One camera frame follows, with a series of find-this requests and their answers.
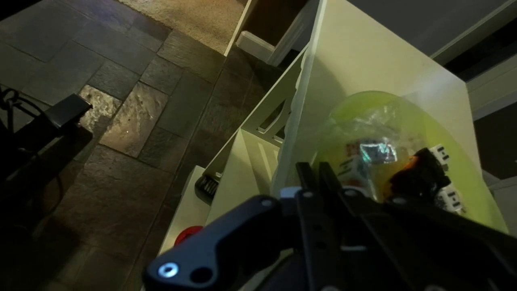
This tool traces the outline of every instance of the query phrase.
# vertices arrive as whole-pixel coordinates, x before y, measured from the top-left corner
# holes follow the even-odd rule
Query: dark floor
[[[116,0],[42,0],[2,21],[0,63],[0,84],[44,108],[70,94],[94,105],[94,141],[60,175],[66,194],[44,231],[2,229],[2,291],[139,289],[189,171],[280,76]]]

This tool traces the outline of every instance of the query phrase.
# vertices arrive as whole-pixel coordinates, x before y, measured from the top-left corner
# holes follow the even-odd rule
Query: red object
[[[196,233],[199,233],[200,229],[204,229],[204,226],[199,226],[199,225],[189,226],[189,228],[183,229],[183,231],[178,234],[176,241],[175,241],[175,247],[179,246],[181,242],[184,242],[188,238],[191,238],[191,236],[194,236]]]

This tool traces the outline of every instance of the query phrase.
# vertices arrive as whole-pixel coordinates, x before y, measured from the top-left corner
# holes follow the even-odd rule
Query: stone tile floor
[[[194,165],[280,76],[222,56],[116,0],[42,0],[0,21],[0,84],[47,108],[81,94],[92,142],[52,181],[65,199],[34,239],[0,228],[0,289],[141,288]]]

